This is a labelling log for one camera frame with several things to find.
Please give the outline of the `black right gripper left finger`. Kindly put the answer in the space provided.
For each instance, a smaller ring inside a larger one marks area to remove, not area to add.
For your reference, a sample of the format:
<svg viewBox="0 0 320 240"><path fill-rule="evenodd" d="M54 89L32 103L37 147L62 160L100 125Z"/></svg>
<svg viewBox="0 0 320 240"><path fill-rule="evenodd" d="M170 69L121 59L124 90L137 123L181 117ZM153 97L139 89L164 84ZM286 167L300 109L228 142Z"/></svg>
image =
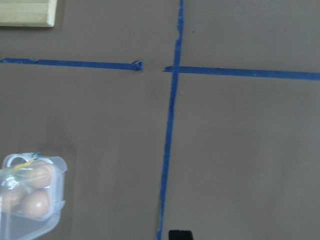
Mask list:
<svg viewBox="0 0 320 240"><path fill-rule="evenodd" d="M168 239L169 240L180 240L181 239L181 231L177 229L168 231Z"/></svg>

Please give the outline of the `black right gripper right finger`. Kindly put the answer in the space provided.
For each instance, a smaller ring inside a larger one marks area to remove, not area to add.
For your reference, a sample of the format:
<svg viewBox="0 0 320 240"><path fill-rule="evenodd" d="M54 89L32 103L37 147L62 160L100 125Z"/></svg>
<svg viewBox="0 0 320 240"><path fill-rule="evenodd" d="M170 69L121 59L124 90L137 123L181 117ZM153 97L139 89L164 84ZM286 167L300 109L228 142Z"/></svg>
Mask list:
<svg viewBox="0 0 320 240"><path fill-rule="evenodd" d="M190 230L180 231L180 240L193 240L193 233Z"/></svg>

